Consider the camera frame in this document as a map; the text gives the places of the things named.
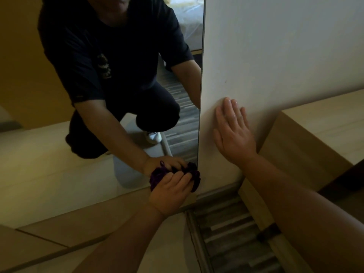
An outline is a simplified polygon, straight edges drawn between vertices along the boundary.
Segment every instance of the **gray striped carpet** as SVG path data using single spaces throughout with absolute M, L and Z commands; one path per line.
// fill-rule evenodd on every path
M 157 81 L 171 93 L 181 109 L 177 125 L 164 132 L 170 151 L 173 156 L 197 164 L 199 110 L 175 75 L 164 68 L 163 61 L 158 65 Z
M 258 226 L 237 193 L 193 210 L 215 273 L 282 273 Z

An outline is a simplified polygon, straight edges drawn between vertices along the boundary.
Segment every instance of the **black pants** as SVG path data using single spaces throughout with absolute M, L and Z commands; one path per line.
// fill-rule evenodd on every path
M 107 108 L 121 121 L 126 113 L 136 114 L 137 126 L 144 131 L 162 132 L 174 127 L 180 118 L 180 107 L 159 83 L 133 97 L 107 102 Z M 70 122 L 66 142 L 73 153 L 84 159 L 94 159 L 107 148 L 86 127 L 77 111 Z

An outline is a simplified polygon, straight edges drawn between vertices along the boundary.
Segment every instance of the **t-shirt sleeve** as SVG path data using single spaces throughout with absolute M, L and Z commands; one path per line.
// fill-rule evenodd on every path
M 193 60 L 190 48 L 184 41 L 177 17 L 163 0 L 153 0 L 153 13 L 157 17 L 158 47 L 167 68 Z
M 62 25 L 41 23 L 38 30 L 44 53 L 53 64 L 72 104 L 104 99 L 97 71 L 77 32 Z

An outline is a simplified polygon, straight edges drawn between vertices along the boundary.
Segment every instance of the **logo on shirt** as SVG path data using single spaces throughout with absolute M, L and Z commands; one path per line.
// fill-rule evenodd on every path
M 97 56 L 98 68 L 103 79 L 111 78 L 111 69 L 106 56 L 102 53 Z

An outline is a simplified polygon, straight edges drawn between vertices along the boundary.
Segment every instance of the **person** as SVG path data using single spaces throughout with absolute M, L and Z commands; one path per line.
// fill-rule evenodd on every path
M 364 225 L 318 193 L 304 188 L 257 154 L 244 108 L 226 98 L 216 108 L 217 149 L 237 165 L 267 204 L 289 242 L 314 272 L 364 272 Z M 191 175 L 167 174 L 149 203 L 74 271 L 136 272 L 163 220 L 191 191 Z
M 161 160 L 168 169 L 187 166 L 150 157 L 120 125 L 136 114 L 148 142 L 158 144 L 178 122 L 179 105 L 156 81 L 159 54 L 199 107 L 201 69 L 163 0 L 43 0 L 38 30 L 75 107 L 66 136 L 72 152 L 94 159 L 110 151 L 147 176 Z

